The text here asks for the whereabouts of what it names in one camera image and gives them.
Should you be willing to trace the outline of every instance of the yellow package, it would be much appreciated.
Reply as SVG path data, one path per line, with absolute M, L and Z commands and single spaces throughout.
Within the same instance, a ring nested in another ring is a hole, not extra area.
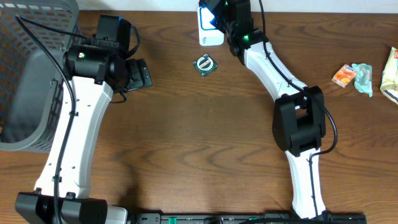
M 386 67 L 383 71 L 381 92 L 391 101 L 398 104 L 398 50 L 391 49 Z
M 349 65 L 344 65 L 331 79 L 337 85 L 346 88 L 346 86 L 350 83 L 352 79 L 358 74 L 356 70 L 354 70 Z

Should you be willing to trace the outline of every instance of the snack package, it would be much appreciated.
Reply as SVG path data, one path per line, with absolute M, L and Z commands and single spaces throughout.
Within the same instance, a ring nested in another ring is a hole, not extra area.
M 384 68 L 380 90 L 384 96 L 398 105 L 398 50 L 395 48 L 391 49 Z
M 355 89 L 360 93 L 367 93 L 369 97 L 372 97 L 372 66 L 366 64 L 353 64 L 353 69 L 358 72 L 355 76 Z
M 349 65 L 344 65 L 331 79 L 337 85 L 346 88 L 346 86 L 350 83 L 350 81 L 358 74 L 352 67 Z

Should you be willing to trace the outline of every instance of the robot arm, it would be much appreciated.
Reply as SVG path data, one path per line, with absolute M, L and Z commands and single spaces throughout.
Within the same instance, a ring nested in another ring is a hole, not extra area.
M 273 58 L 279 69 L 283 71 L 286 76 L 293 80 L 293 83 L 300 88 L 307 87 L 304 83 L 295 78 L 285 65 L 279 60 L 272 49 L 271 43 L 267 42 L 267 49 L 271 53 L 270 57 Z M 275 70 L 266 57 L 264 52 L 264 45 L 262 42 L 253 44 L 249 49 L 244 51 L 244 63 L 248 69 L 254 72 L 260 79 L 262 84 L 266 87 L 271 94 L 272 99 L 275 101 L 282 98 L 284 95 L 294 95 L 299 93 L 298 90 L 290 86 Z M 286 151 L 286 156 L 289 161 L 290 173 L 293 182 L 293 209 L 300 218 L 314 218 L 315 210 L 313 208 L 312 188 L 310 179 L 310 168 L 308 159 L 311 154 L 318 152 L 315 148 L 301 152 L 298 157 L 295 157 L 291 152 Z M 322 214 L 326 210 L 322 201 L 320 190 L 320 180 L 318 171 L 319 157 L 313 158 L 313 176 L 315 187 L 315 198 L 317 200 L 318 214 Z
M 273 133 L 289 160 L 294 188 L 293 209 L 300 218 L 315 218 L 308 160 L 311 154 L 320 150 L 321 138 L 325 135 L 325 115 L 281 77 L 269 57 L 293 84 L 313 93 L 321 102 L 322 92 L 317 87 L 308 88 L 295 78 L 276 56 L 271 43 L 264 40 L 263 33 L 253 28 L 249 0 L 202 0 L 200 6 L 207 7 L 214 14 L 215 19 L 211 23 L 228 34 L 232 54 L 257 75 L 275 101 Z M 297 109 L 306 109 L 307 114 L 298 118 Z M 313 181 L 317 213 L 322 214 L 326 208 L 320 190 L 318 160 L 318 157 L 313 158 Z
M 95 144 L 112 96 L 152 85 L 145 60 L 127 60 L 138 46 L 128 51 L 131 29 L 137 34 L 128 21 L 118 16 L 102 15 L 96 38 L 72 45 L 63 57 L 64 70 L 76 98 L 76 115 L 58 179 L 57 199 L 66 223 L 127 222 L 128 211 L 125 208 L 108 206 L 105 200 L 89 196 Z M 71 112 L 71 98 L 65 83 L 63 89 L 62 108 L 58 108 L 60 119 L 47 163 L 36 182 L 34 193 L 19 193 L 17 198 L 16 210 L 29 223 L 52 223 L 55 215 L 51 204 L 54 200 L 54 174 Z

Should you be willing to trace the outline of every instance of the table surface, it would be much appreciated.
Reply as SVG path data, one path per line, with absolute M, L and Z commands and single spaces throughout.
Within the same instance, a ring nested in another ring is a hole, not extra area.
M 86 36 L 101 13 L 137 26 L 135 58 L 149 66 L 153 87 L 109 105 L 96 144 L 91 197 L 165 213 L 262 213 L 289 210 L 292 183 L 272 131 L 274 104 L 258 78 L 227 43 L 200 47 L 194 12 L 82 11 Z M 267 36 L 287 68 L 318 85 L 333 115 L 339 143 L 320 159 L 322 194 L 333 212 L 364 212 L 369 223 L 397 223 L 398 106 L 379 90 L 397 15 L 268 13 Z M 256 26 L 261 15 L 254 13 Z M 192 67 L 209 53 L 216 72 Z M 331 82 L 345 63 L 373 66 L 374 96 Z M 327 124 L 323 139 L 333 134 Z M 33 190 L 46 154 L 0 152 L 0 223 L 24 223 L 18 192 Z

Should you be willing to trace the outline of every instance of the black bracket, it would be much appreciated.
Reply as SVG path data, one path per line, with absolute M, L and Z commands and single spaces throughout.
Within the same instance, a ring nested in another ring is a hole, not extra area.
M 268 42 L 264 34 L 254 28 L 250 0 L 200 0 L 199 6 L 208 8 L 215 18 L 211 24 L 228 34 L 231 53 L 244 65 L 244 51 L 253 44 Z
M 304 91 L 324 104 L 319 87 L 306 88 Z M 306 112 L 297 116 L 297 106 Z M 303 93 L 282 96 L 275 100 L 272 133 L 281 150 L 290 151 L 298 157 L 301 152 L 318 149 L 322 145 L 321 138 L 326 134 L 325 114 L 317 103 Z
M 99 17 L 95 39 L 91 44 L 98 47 L 121 49 L 126 55 L 129 51 L 131 24 L 119 16 L 101 15 Z
M 144 59 L 127 60 L 126 67 L 130 74 L 130 82 L 127 87 L 125 87 L 123 92 L 127 93 L 152 86 L 152 79 Z
M 59 205 L 67 224 L 104 224 L 106 221 L 108 204 L 105 200 L 59 198 Z M 56 223 L 52 196 L 19 193 L 15 209 L 29 223 Z

